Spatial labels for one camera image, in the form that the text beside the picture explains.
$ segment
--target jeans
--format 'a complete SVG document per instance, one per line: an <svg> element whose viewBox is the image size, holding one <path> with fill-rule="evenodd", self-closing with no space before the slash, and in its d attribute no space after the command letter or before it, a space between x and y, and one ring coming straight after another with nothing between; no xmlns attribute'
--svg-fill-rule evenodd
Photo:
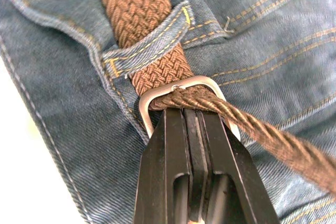
<svg viewBox="0 0 336 224"><path fill-rule="evenodd" d="M0 55L87 223L132 223L148 137L128 75L174 43L227 101L336 156L336 0L171 3L119 49L100 0L0 0ZM327 192L242 142L281 223L336 222Z"/></svg>

